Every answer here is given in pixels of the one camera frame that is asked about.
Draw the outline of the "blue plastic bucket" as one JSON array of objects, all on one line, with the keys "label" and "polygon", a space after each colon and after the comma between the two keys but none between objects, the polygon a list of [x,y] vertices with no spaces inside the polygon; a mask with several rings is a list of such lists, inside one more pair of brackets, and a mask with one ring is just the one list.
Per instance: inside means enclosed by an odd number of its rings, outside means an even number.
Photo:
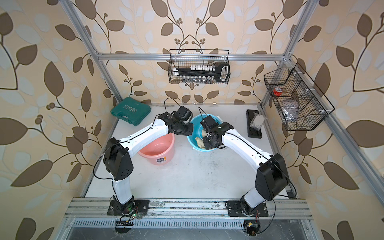
[{"label": "blue plastic bucket", "polygon": [[211,115],[211,114],[202,114],[202,115],[198,115],[196,117],[194,117],[192,120],[191,120],[191,123],[194,125],[194,130],[193,130],[193,133],[192,135],[190,136],[187,136],[187,139],[189,141],[189,143],[191,144],[191,146],[196,150],[196,151],[199,151],[199,152],[203,152],[203,153],[206,153],[206,152],[212,152],[214,151],[215,149],[210,149],[210,150],[205,150],[205,149],[201,149],[199,146],[198,146],[198,143],[197,143],[197,140],[196,138],[200,138],[200,139],[203,139],[203,134],[202,134],[202,131],[203,131],[203,126],[201,125],[201,121],[207,117],[207,116],[212,116],[212,118],[218,123],[218,124],[221,124],[223,122],[223,120],[218,117],[218,116],[214,116],[214,115]]}]

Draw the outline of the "yellow cloth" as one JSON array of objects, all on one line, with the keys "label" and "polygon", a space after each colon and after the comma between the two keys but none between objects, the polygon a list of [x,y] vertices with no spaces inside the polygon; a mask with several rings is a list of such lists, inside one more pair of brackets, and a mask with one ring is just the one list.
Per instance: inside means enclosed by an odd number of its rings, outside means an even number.
[{"label": "yellow cloth", "polygon": [[204,138],[206,138],[206,137],[207,137],[207,132],[204,129],[202,129],[201,136],[195,138],[198,147],[202,150],[206,149],[205,144],[204,144]]}]

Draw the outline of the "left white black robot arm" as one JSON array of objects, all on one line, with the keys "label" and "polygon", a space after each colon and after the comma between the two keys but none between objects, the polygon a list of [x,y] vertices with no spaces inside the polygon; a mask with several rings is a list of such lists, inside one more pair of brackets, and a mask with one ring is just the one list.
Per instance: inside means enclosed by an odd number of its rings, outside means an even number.
[{"label": "left white black robot arm", "polygon": [[192,116],[193,113],[189,109],[181,106],[172,113],[156,115],[152,124],[128,137],[108,140],[103,163],[112,176],[114,198],[121,207],[134,201],[129,178],[134,170],[132,157],[148,144],[168,134],[192,135]]}]

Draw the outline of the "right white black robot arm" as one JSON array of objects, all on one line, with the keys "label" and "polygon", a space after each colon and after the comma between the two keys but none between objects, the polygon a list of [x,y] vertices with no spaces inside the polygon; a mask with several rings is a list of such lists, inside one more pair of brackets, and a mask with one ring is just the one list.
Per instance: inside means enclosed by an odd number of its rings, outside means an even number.
[{"label": "right white black robot arm", "polygon": [[252,216],[256,207],[265,201],[272,201],[290,183],[284,158],[280,154],[269,154],[250,141],[244,139],[232,125],[227,122],[217,123],[212,116],[206,116],[200,122],[206,136],[203,143],[206,149],[228,147],[255,170],[256,180],[240,199],[243,214]]}]

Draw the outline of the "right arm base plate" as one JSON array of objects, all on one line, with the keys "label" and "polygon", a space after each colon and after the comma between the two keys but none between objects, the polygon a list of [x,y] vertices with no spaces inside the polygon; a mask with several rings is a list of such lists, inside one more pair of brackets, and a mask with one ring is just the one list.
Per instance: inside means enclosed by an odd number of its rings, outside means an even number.
[{"label": "right arm base plate", "polygon": [[226,201],[225,207],[229,217],[268,217],[268,209],[265,203],[261,203],[254,208],[249,207],[244,201]]}]

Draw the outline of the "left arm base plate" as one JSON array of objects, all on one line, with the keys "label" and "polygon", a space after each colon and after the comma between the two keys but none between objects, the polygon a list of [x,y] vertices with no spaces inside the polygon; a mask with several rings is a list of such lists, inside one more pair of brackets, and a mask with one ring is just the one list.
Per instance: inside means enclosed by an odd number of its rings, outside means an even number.
[{"label": "left arm base plate", "polygon": [[145,216],[149,210],[149,200],[130,200],[125,204],[121,204],[115,198],[110,199],[110,206],[107,211],[108,216],[128,216],[137,215]]}]

